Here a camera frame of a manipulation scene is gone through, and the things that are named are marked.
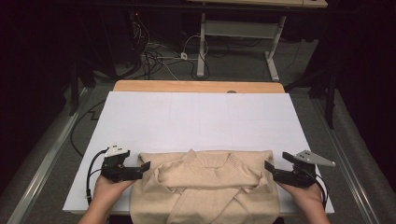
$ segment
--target human hand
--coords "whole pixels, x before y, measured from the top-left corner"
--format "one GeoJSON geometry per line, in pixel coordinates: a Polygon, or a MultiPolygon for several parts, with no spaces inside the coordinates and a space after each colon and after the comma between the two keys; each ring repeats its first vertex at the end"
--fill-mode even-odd
{"type": "Polygon", "coordinates": [[[131,186],[135,180],[126,180],[114,183],[102,175],[96,179],[93,198],[87,212],[84,214],[79,224],[83,223],[106,223],[106,218],[113,205],[120,198],[121,194],[131,186]]]}
{"type": "Polygon", "coordinates": [[[306,189],[302,189],[279,182],[276,183],[291,195],[308,223],[330,223],[323,209],[321,191],[318,185],[314,184],[306,189]]]}
{"type": "Polygon", "coordinates": [[[135,180],[125,180],[114,183],[104,176],[99,175],[96,180],[92,203],[109,205],[108,208],[111,208],[120,198],[121,194],[134,182],[135,180]]]}

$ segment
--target gray carpet floor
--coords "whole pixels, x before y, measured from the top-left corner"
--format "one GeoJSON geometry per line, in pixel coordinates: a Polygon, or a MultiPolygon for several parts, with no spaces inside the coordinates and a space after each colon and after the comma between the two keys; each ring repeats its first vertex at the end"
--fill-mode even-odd
{"type": "MultiPolygon", "coordinates": [[[[263,41],[254,48],[241,47],[231,49],[223,58],[215,58],[208,54],[206,58],[206,63],[210,70],[210,78],[208,80],[270,81],[262,56],[262,50],[267,46],[268,42],[263,41]]],[[[280,74],[280,83],[291,83],[301,77],[315,46],[316,42],[306,43],[304,41],[302,43],[279,44],[275,61],[280,74]]],[[[221,46],[209,45],[209,47],[209,52],[213,54],[221,54],[225,51],[221,46]]],[[[175,56],[167,48],[158,50],[161,50],[163,56],[175,56]]],[[[193,80],[190,76],[190,63],[175,63],[168,67],[172,71],[173,76],[178,79],[193,80]]],[[[126,69],[122,65],[118,66],[120,73],[126,69]]],[[[152,77],[155,79],[175,79],[169,73],[169,70],[163,67],[152,77]]],[[[134,76],[143,73],[143,71],[139,71],[134,76]]],[[[96,74],[97,85],[89,93],[85,94],[87,101],[80,106],[81,112],[85,112],[93,105],[105,100],[108,92],[114,86],[114,81],[108,80],[106,76],[100,73],[96,74]]],[[[329,130],[326,123],[323,122],[323,100],[309,99],[307,89],[293,90],[290,96],[311,149],[337,163],[335,168],[319,168],[322,177],[331,189],[330,197],[335,209],[335,214],[330,216],[332,223],[396,223],[394,215],[396,211],[395,194],[390,189],[387,180],[379,171],[364,142],[361,140],[359,132],[343,104],[342,97],[338,93],[336,94],[334,130],[329,130]],[[341,156],[339,150],[337,150],[340,147],[344,152],[341,156]],[[362,187],[370,202],[369,207],[371,209],[369,213],[374,212],[374,216],[373,214],[365,214],[364,206],[362,208],[358,202],[359,193],[355,191],[354,182],[350,181],[350,173],[344,169],[346,166],[350,167],[353,171],[352,174],[356,176],[359,186],[362,187]],[[376,217],[376,220],[372,221],[367,219],[367,217],[376,217]]],[[[13,181],[1,196],[0,223],[7,223],[50,145],[62,132],[68,118],[69,107],[67,105],[64,112],[49,127],[47,133],[32,150],[13,181]]],[[[96,118],[99,118],[102,108],[103,104],[93,109],[93,111],[96,111],[94,115],[96,118]]],[[[81,120],[74,131],[74,142],[82,153],[90,142],[96,122],[96,120],[92,120],[91,114],[89,114],[81,120]]],[[[67,141],[62,145],[61,154],[56,164],[46,179],[44,187],[39,192],[35,203],[26,216],[25,223],[78,222],[80,219],[79,215],[66,213],[62,211],[62,208],[80,162],[81,157],[72,148],[67,138],[67,141]]],[[[287,224],[304,223],[299,217],[287,217],[285,222],[287,224]]]]}

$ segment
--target black cable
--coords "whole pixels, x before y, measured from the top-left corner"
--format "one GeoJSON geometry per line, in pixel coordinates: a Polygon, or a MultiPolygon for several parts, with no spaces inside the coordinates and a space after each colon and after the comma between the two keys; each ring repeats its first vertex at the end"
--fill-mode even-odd
{"type": "Polygon", "coordinates": [[[106,100],[103,100],[103,101],[97,103],[96,105],[92,106],[90,109],[88,109],[87,112],[85,112],[83,115],[81,115],[81,117],[79,117],[78,120],[76,121],[76,123],[73,125],[73,128],[72,128],[71,133],[70,133],[70,136],[69,136],[69,137],[70,137],[70,143],[72,144],[73,149],[77,152],[77,154],[78,154],[81,158],[83,157],[83,155],[82,155],[82,153],[78,150],[78,148],[77,148],[77,146],[76,146],[76,144],[74,143],[74,140],[73,140],[74,131],[75,131],[76,127],[78,126],[79,122],[80,122],[88,113],[91,113],[91,114],[92,114],[91,120],[98,120],[98,119],[96,119],[96,118],[94,117],[96,111],[92,111],[92,109],[94,109],[95,107],[97,107],[97,106],[99,106],[100,104],[104,103],[105,101],[106,101],[106,100]]]}
{"type": "Polygon", "coordinates": [[[147,75],[146,74],[143,74],[143,75],[139,75],[139,76],[137,76],[137,77],[130,77],[130,78],[128,78],[129,80],[137,80],[137,79],[139,79],[139,78],[141,78],[141,77],[146,77],[147,75]]]}
{"type": "MultiPolygon", "coordinates": [[[[153,75],[153,74],[157,73],[158,71],[160,71],[160,70],[163,68],[164,65],[174,64],[174,63],[169,63],[169,64],[164,63],[163,61],[174,60],[174,59],[173,59],[173,58],[171,58],[171,59],[168,59],[168,58],[164,59],[163,56],[161,55],[161,53],[159,53],[158,51],[148,52],[148,54],[149,54],[150,57],[148,57],[147,61],[148,61],[149,59],[151,59],[151,60],[154,61],[154,65],[152,65],[151,68],[148,70],[148,78],[149,78],[149,79],[153,79],[153,77],[152,77],[151,75],[153,75]]],[[[192,62],[190,62],[190,61],[185,61],[185,60],[177,61],[177,62],[175,62],[175,63],[182,63],[182,62],[189,62],[189,63],[192,63],[192,62]]]]}
{"type": "Polygon", "coordinates": [[[88,33],[88,30],[87,30],[87,28],[86,28],[84,22],[82,21],[82,18],[81,18],[81,16],[79,15],[79,13],[78,13],[78,21],[79,21],[79,23],[81,24],[81,26],[82,26],[82,28],[83,28],[83,30],[84,30],[85,36],[88,38],[88,42],[90,43],[90,47],[91,47],[91,50],[93,51],[94,55],[95,55],[96,58],[99,60],[99,62],[102,64],[102,66],[106,66],[106,64],[105,64],[105,62],[103,61],[102,57],[99,55],[98,51],[96,50],[96,47],[93,45],[91,36],[90,36],[90,34],[88,33]]]}
{"type": "Polygon", "coordinates": [[[159,59],[158,59],[159,55],[160,57],[162,57],[162,55],[157,51],[154,51],[153,53],[150,51],[145,52],[145,61],[143,63],[143,70],[144,70],[143,76],[146,76],[147,80],[150,80],[151,75],[160,71],[161,68],[163,67],[163,64],[159,63],[159,59]]]}
{"type": "Polygon", "coordinates": [[[324,182],[323,178],[319,175],[315,175],[312,176],[311,174],[309,174],[309,172],[307,172],[305,169],[302,169],[300,167],[297,167],[298,170],[302,171],[303,173],[305,173],[306,175],[308,175],[309,177],[312,178],[313,181],[315,181],[315,183],[318,185],[318,187],[320,188],[321,191],[321,195],[322,195],[322,205],[323,205],[323,209],[326,209],[326,204],[327,204],[327,199],[329,197],[329,192],[330,190],[327,188],[326,182],[324,182]],[[325,193],[323,186],[321,186],[320,182],[318,182],[317,180],[317,176],[323,181],[324,185],[326,186],[326,190],[327,190],[327,194],[325,193]]]}
{"type": "Polygon", "coordinates": [[[229,46],[228,43],[225,42],[225,41],[222,41],[221,43],[223,43],[224,46],[227,48],[227,51],[226,51],[224,54],[222,54],[222,55],[220,55],[220,56],[215,55],[215,54],[213,54],[213,53],[208,53],[208,54],[209,54],[210,56],[214,57],[214,58],[224,58],[225,56],[227,56],[227,55],[230,53],[230,46],[229,46]]]}
{"type": "Polygon", "coordinates": [[[215,38],[222,40],[224,42],[227,42],[228,45],[230,46],[230,48],[233,48],[233,49],[241,49],[241,48],[246,48],[246,47],[253,48],[253,47],[258,46],[262,42],[262,39],[254,38],[252,40],[249,40],[249,42],[247,44],[241,44],[238,42],[246,41],[246,39],[231,40],[231,39],[226,39],[226,38],[221,38],[221,37],[215,37],[215,38]]]}
{"type": "Polygon", "coordinates": [[[135,62],[134,63],[134,67],[131,70],[129,70],[128,72],[120,75],[123,78],[127,78],[128,76],[134,74],[135,72],[137,72],[141,68],[142,61],[141,61],[140,55],[143,52],[145,52],[145,50],[147,49],[147,46],[149,44],[149,31],[146,30],[146,28],[142,29],[142,26],[143,27],[145,27],[145,26],[141,22],[140,19],[138,19],[138,22],[140,23],[140,24],[138,24],[140,36],[138,37],[137,41],[136,40],[132,40],[133,45],[134,45],[134,50],[133,50],[133,53],[132,53],[132,61],[135,62]],[[146,35],[145,35],[146,39],[142,39],[141,38],[142,37],[142,30],[144,32],[146,32],[146,35]]]}
{"type": "Polygon", "coordinates": [[[197,77],[197,76],[195,76],[194,74],[191,74],[191,77],[192,77],[193,79],[199,80],[199,81],[207,80],[207,79],[210,77],[209,66],[207,65],[207,63],[205,62],[205,60],[204,60],[204,58],[202,57],[201,54],[199,54],[199,57],[200,57],[200,58],[202,59],[202,61],[204,62],[204,65],[205,65],[205,68],[206,68],[206,71],[207,71],[207,76],[206,76],[206,77],[205,77],[205,76],[203,76],[203,77],[197,77]]]}
{"type": "Polygon", "coordinates": [[[151,49],[151,50],[157,50],[157,49],[160,49],[161,48],[161,46],[163,45],[160,41],[158,41],[158,43],[154,43],[154,42],[151,42],[150,43],[151,45],[157,45],[158,47],[155,47],[155,48],[152,48],[152,47],[148,47],[148,49],[151,49]]]}
{"type": "Polygon", "coordinates": [[[285,68],[285,70],[282,71],[282,73],[288,71],[288,69],[295,63],[296,58],[297,58],[297,54],[298,54],[298,52],[300,51],[301,43],[303,43],[303,40],[300,41],[300,44],[298,45],[298,48],[297,48],[296,52],[294,53],[293,61],[285,68]]]}
{"type": "Polygon", "coordinates": [[[194,68],[195,68],[195,65],[194,65],[193,62],[180,59],[180,61],[177,61],[177,62],[174,62],[174,63],[168,63],[167,65],[172,65],[172,64],[175,64],[175,63],[190,63],[192,65],[192,68],[191,68],[191,71],[190,71],[190,76],[193,76],[193,72],[194,72],[194,68]]]}
{"type": "Polygon", "coordinates": [[[91,201],[92,201],[91,189],[90,189],[90,179],[91,179],[91,175],[92,175],[93,173],[99,171],[99,170],[96,170],[96,171],[94,171],[93,173],[91,173],[93,164],[95,163],[96,159],[97,159],[100,155],[106,153],[107,151],[108,151],[108,148],[105,149],[105,150],[99,151],[99,152],[93,157],[93,159],[92,159],[92,161],[91,161],[91,164],[90,164],[90,168],[88,169],[88,173],[87,173],[87,183],[86,183],[86,193],[87,193],[86,198],[87,198],[87,201],[88,201],[88,205],[90,205],[90,204],[91,204],[91,201]]]}
{"type": "MultiPolygon", "coordinates": [[[[198,35],[190,36],[189,39],[186,40],[186,43],[184,45],[184,49],[183,50],[185,50],[185,52],[190,52],[190,50],[196,50],[197,47],[200,48],[201,42],[198,42],[198,40],[201,41],[201,39],[202,38],[200,36],[198,36],[198,35]],[[190,42],[191,42],[190,39],[192,37],[197,37],[197,38],[194,38],[195,43],[190,44],[190,42]]],[[[204,41],[205,41],[205,46],[206,46],[206,50],[204,48],[204,52],[208,52],[208,50],[209,50],[208,43],[207,43],[206,39],[204,39],[204,41]]]]}

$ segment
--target electrical cable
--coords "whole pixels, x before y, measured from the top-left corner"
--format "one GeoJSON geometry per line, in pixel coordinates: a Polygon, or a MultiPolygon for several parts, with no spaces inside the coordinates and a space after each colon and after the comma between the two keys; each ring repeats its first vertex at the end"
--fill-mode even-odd
{"type": "Polygon", "coordinates": [[[222,43],[224,43],[225,47],[227,48],[227,51],[225,53],[221,54],[220,56],[215,55],[213,53],[211,53],[211,54],[209,53],[209,55],[214,58],[224,58],[225,56],[227,56],[230,53],[230,46],[227,44],[227,42],[222,42],[222,43]]]}
{"type": "Polygon", "coordinates": [[[92,43],[92,39],[90,37],[90,34],[88,33],[87,27],[85,26],[84,22],[82,21],[81,16],[78,13],[78,21],[82,26],[82,29],[84,30],[85,36],[87,36],[88,38],[88,42],[90,43],[90,47],[94,53],[94,55],[96,56],[96,58],[99,60],[99,62],[102,64],[102,66],[106,66],[105,62],[103,61],[102,57],[100,57],[98,51],[96,50],[96,47],[93,45],[92,43]]]}
{"type": "Polygon", "coordinates": [[[76,146],[76,144],[74,143],[74,140],[73,140],[74,131],[75,131],[76,127],[78,126],[79,122],[80,122],[87,114],[89,114],[89,113],[92,114],[92,115],[91,115],[91,120],[98,120],[98,119],[95,119],[95,118],[94,118],[96,111],[92,111],[92,110],[93,110],[95,107],[99,106],[100,104],[104,103],[105,101],[106,101],[106,100],[103,100],[103,101],[97,103],[96,105],[93,105],[91,108],[89,108],[89,109],[87,110],[87,112],[85,112],[84,114],[82,114],[81,117],[79,117],[78,120],[76,121],[76,123],[73,125],[73,128],[72,128],[72,130],[71,130],[71,132],[70,132],[70,136],[69,136],[69,137],[70,137],[70,143],[72,144],[73,149],[77,152],[77,154],[78,154],[81,158],[83,157],[83,154],[78,150],[78,148],[77,148],[77,146],[76,146]]]}
{"type": "Polygon", "coordinates": [[[142,31],[141,31],[142,28],[140,27],[140,25],[137,22],[132,22],[132,27],[134,27],[134,25],[139,28],[139,29],[137,29],[136,32],[134,32],[135,33],[134,34],[134,39],[136,39],[137,38],[137,34],[139,34],[139,39],[137,40],[137,43],[139,43],[140,36],[142,36],[142,31]]]}
{"type": "Polygon", "coordinates": [[[136,12],[136,17],[137,17],[137,20],[140,22],[140,24],[143,26],[143,28],[145,28],[145,31],[146,31],[146,33],[147,33],[147,35],[148,35],[148,41],[147,41],[147,44],[146,44],[146,46],[145,46],[145,50],[144,51],[146,51],[146,49],[147,49],[147,47],[148,47],[148,45],[149,45],[149,30],[146,28],[146,26],[145,26],[145,24],[143,24],[143,22],[140,20],[140,17],[139,17],[139,14],[136,12]]]}
{"type": "Polygon", "coordinates": [[[149,67],[149,58],[148,58],[148,53],[145,51],[144,52],[144,54],[145,54],[145,61],[144,61],[144,63],[143,63],[143,72],[145,73],[145,76],[146,76],[146,79],[148,79],[147,78],[147,76],[149,76],[149,71],[150,71],[150,67],[149,67]]]}
{"type": "Polygon", "coordinates": [[[157,48],[155,48],[155,49],[160,49],[160,48],[166,48],[166,49],[170,49],[172,52],[174,52],[178,57],[180,57],[180,54],[179,53],[177,53],[175,50],[173,50],[173,49],[171,49],[171,48],[169,48],[169,47],[167,47],[167,46],[165,46],[165,45],[162,45],[162,44],[157,44],[157,43],[148,43],[149,45],[158,45],[159,47],[157,47],[157,48]]]}
{"type": "Polygon", "coordinates": [[[151,50],[160,49],[161,46],[162,46],[161,43],[153,43],[153,42],[148,43],[148,49],[151,49],[151,50]],[[150,45],[158,45],[158,47],[152,48],[152,47],[149,47],[150,45]]]}
{"type": "Polygon", "coordinates": [[[303,40],[300,41],[300,44],[298,45],[298,48],[297,48],[296,52],[294,53],[293,61],[285,68],[285,70],[282,71],[282,73],[288,71],[288,69],[295,63],[296,58],[297,58],[297,54],[300,51],[301,43],[303,43],[303,40]]]}
{"type": "Polygon", "coordinates": [[[91,201],[92,201],[91,189],[90,189],[90,179],[91,179],[91,175],[92,175],[93,173],[95,173],[95,172],[98,171],[98,170],[96,170],[95,172],[91,173],[93,164],[95,163],[96,159],[97,159],[100,155],[105,154],[105,153],[108,151],[108,149],[109,149],[109,147],[108,147],[107,149],[105,149],[105,150],[99,151],[99,152],[93,157],[93,159],[92,159],[92,161],[91,161],[91,164],[90,164],[90,168],[88,169],[88,173],[87,173],[87,182],[86,182],[86,193],[87,193],[86,198],[87,198],[87,201],[88,201],[88,205],[90,205],[90,204],[91,204],[91,201]]]}
{"type": "Polygon", "coordinates": [[[159,58],[164,58],[162,57],[161,53],[157,52],[157,51],[153,51],[153,53],[146,51],[146,54],[149,55],[149,57],[146,57],[145,63],[143,65],[147,65],[148,66],[148,71],[145,72],[146,76],[148,76],[148,79],[151,79],[152,74],[158,72],[161,70],[161,68],[163,67],[163,64],[160,63],[160,60],[158,60],[159,58]],[[149,61],[149,59],[151,59],[153,61],[153,65],[150,67],[149,65],[151,64],[151,62],[149,61]]]}
{"type": "Polygon", "coordinates": [[[178,78],[177,78],[177,77],[172,73],[172,71],[169,69],[168,65],[164,64],[163,62],[161,62],[161,63],[168,69],[168,71],[169,71],[169,73],[172,75],[172,77],[174,77],[177,81],[179,81],[178,78]]]}
{"type": "Polygon", "coordinates": [[[167,65],[172,65],[172,64],[175,64],[175,63],[190,63],[192,65],[192,68],[191,68],[191,71],[190,71],[190,76],[193,75],[193,71],[194,71],[194,68],[195,68],[195,65],[194,65],[193,62],[190,62],[190,61],[187,61],[187,60],[180,60],[180,61],[177,61],[177,62],[174,62],[174,63],[168,63],[167,65]]]}
{"type": "Polygon", "coordinates": [[[95,170],[95,171],[93,171],[92,173],[90,173],[90,177],[94,174],[94,173],[96,173],[96,172],[98,172],[98,171],[101,171],[102,169],[97,169],[97,170],[95,170]]]}
{"type": "Polygon", "coordinates": [[[208,66],[207,63],[205,62],[205,60],[204,60],[204,58],[202,57],[202,55],[199,54],[199,56],[200,56],[200,58],[202,59],[202,61],[204,62],[204,65],[205,65],[205,68],[206,68],[206,71],[207,71],[207,76],[205,77],[205,75],[204,75],[203,77],[198,77],[198,76],[194,76],[193,74],[191,74],[191,77],[192,77],[193,79],[195,79],[195,80],[200,80],[200,81],[202,81],[202,80],[207,80],[207,79],[210,77],[209,66],[208,66]]]}
{"type": "Polygon", "coordinates": [[[247,41],[245,38],[240,39],[240,40],[228,40],[227,38],[222,38],[222,37],[214,37],[214,38],[226,42],[230,46],[230,48],[233,48],[233,49],[240,49],[240,48],[245,48],[245,47],[253,48],[253,47],[258,46],[262,42],[261,38],[254,38],[254,39],[250,40],[247,44],[240,44],[240,43],[236,42],[236,41],[238,41],[238,42],[247,41]]]}
{"type": "Polygon", "coordinates": [[[309,174],[309,172],[307,172],[305,169],[302,169],[301,167],[296,167],[296,168],[297,168],[298,170],[302,171],[303,173],[305,173],[306,175],[308,175],[308,176],[309,176],[313,181],[315,181],[315,183],[318,185],[318,187],[320,188],[321,195],[322,195],[322,205],[323,205],[323,209],[326,209],[326,204],[327,204],[327,200],[328,200],[328,198],[329,198],[329,193],[330,193],[330,190],[329,190],[329,188],[328,188],[326,182],[324,182],[323,178],[322,178],[321,176],[319,176],[319,175],[312,176],[312,175],[309,174]],[[320,182],[318,182],[317,177],[319,177],[319,178],[323,181],[323,184],[324,184],[325,187],[326,187],[327,194],[325,193],[325,191],[324,191],[324,189],[323,189],[323,186],[320,184],[320,182]]]}
{"type": "Polygon", "coordinates": [[[205,41],[206,52],[205,52],[204,56],[206,56],[207,52],[209,51],[209,46],[207,45],[206,40],[205,40],[203,37],[201,37],[200,35],[192,35],[192,36],[190,36],[190,37],[187,39],[186,43],[184,44],[183,53],[186,52],[186,46],[187,46],[187,44],[189,43],[189,41],[190,41],[193,37],[198,37],[198,38],[203,39],[203,40],[205,41]]]}

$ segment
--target white table surface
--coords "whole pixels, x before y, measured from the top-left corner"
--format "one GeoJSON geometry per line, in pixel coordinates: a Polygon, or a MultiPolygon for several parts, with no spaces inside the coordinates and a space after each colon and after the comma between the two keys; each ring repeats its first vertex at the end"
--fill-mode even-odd
{"type": "MultiPolygon", "coordinates": [[[[125,166],[136,166],[140,152],[194,150],[267,150],[277,169],[292,170],[282,152],[295,155],[308,149],[300,121],[286,93],[198,93],[111,91],[98,120],[64,211],[88,208],[85,183],[94,155],[112,144],[131,150],[125,166]]],[[[99,169],[103,156],[92,170],[99,169]]],[[[98,173],[91,177],[91,189],[98,173]]],[[[290,195],[278,187],[280,214],[296,214],[290,195]]],[[[113,214],[129,215],[131,190],[123,192],[113,214]]],[[[327,213],[333,213],[329,200],[327,213]]]]}

